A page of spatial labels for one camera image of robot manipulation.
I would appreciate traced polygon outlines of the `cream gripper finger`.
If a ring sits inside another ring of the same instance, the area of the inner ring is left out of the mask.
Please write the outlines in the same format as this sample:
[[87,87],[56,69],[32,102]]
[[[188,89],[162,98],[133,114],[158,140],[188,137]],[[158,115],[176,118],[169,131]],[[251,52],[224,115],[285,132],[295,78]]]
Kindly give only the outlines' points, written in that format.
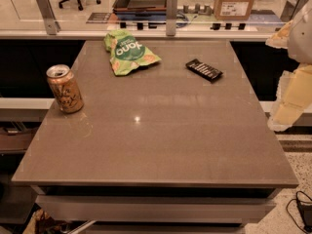
[[286,49],[288,47],[289,35],[291,31],[292,21],[287,22],[281,29],[270,36],[265,44],[276,49]]
[[284,71],[279,79],[268,127],[282,132],[291,127],[312,104],[312,65],[301,64],[295,71]]

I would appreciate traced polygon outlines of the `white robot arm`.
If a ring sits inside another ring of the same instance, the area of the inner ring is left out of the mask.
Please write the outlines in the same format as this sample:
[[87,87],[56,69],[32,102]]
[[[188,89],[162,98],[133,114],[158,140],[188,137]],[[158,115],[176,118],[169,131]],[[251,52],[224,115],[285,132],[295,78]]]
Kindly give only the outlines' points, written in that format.
[[268,127],[282,132],[291,127],[312,104],[312,0],[287,22],[265,44],[276,49],[286,49],[290,59],[299,63],[298,68],[284,70],[278,83]]

